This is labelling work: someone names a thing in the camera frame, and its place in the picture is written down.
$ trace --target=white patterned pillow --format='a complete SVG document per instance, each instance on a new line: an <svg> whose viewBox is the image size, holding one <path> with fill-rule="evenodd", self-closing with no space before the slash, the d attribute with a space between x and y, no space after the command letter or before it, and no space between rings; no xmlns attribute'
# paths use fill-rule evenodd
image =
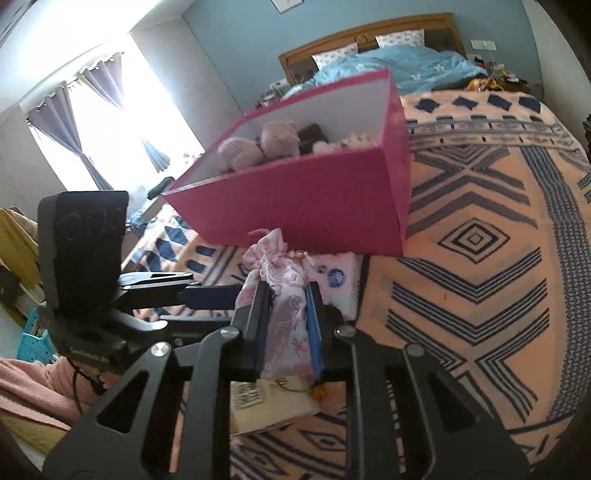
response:
<svg viewBox="0 0 591 480"><path fill-rule="evenodd" d="M357 42L350 43L346 47L337 48L336 50L325 51L324 53L317 53L316 55L312 55L312 58L318 65L318 69L322 70L326 67L331 61L335 61L336 59L344 59L349 55L354 55L357 53Z"/></svg>
<svg viewBox="0 0 591 480"><path fill-rule="evenodd" d="M376 35L376 41L379 48L390 47L392 45L414 45L416 47L425 46L424 30L405 30L403 32L393 32L388 35Z"/></svg>

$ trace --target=blue comforter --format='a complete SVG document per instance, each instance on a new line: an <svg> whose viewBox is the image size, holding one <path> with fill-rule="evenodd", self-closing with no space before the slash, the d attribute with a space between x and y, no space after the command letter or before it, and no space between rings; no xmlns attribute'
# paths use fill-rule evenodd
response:
<svg viewBox="0 0 591 480"><path fill-rule="evenodd" d="M486 75L486 70L467 61L455 51L438 52L428 47L394 45L338 59L317 72L310 80L294 86L284 98L302 90L328 85L353 75L381 68L392 72L400 95L430 92L463 79Z"/></svg>

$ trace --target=blue circular sticker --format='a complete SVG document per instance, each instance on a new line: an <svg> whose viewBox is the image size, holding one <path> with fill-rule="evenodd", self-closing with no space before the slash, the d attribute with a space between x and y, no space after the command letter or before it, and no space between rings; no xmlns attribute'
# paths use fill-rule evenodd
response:
<svg viewBox="0 0 591 480"><path fill-rule="evenodd" d="M338 268L331 268L329 270L329 287L330 288L339 288L343 283L345 283L345 273Z"/></svg>

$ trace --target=ceiling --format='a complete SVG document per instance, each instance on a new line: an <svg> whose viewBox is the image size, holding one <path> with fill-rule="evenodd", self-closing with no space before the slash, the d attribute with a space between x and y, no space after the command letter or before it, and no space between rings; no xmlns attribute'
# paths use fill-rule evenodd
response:
<svg viewBox="0 0 591 480"><path fill-rule="evenodd" d="M35 3L0 48L0 114L89 50L133 28L179 18L192 3L193 0Z"/></svg>

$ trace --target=geometric patterned bedspread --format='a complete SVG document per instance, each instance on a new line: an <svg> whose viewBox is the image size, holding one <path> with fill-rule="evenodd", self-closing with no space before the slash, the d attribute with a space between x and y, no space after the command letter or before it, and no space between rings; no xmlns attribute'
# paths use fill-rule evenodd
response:
<svg viewBox="0 0 591 480"><path fill-rule="evenodd" d="M402 101L414 157L405 256L371 258L358 327L380 343L422 343L535 465L589 380L591 166L527 95ZM171 209L138 247L140 269L192 271L205 284L248 273L243 249L205 243ZM159 313L181 310L191 313ZM234 478L344 478L345 416L233 440Z"/></svg>

